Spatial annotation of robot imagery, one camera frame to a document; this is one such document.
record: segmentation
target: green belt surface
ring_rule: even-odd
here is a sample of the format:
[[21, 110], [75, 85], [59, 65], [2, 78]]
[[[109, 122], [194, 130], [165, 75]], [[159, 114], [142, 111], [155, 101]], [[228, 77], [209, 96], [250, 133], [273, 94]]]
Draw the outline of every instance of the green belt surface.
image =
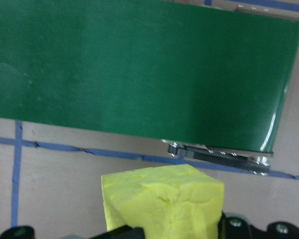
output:
[[159, 0], [0, 1], [0, 117], [271, 152], [298, 42]]

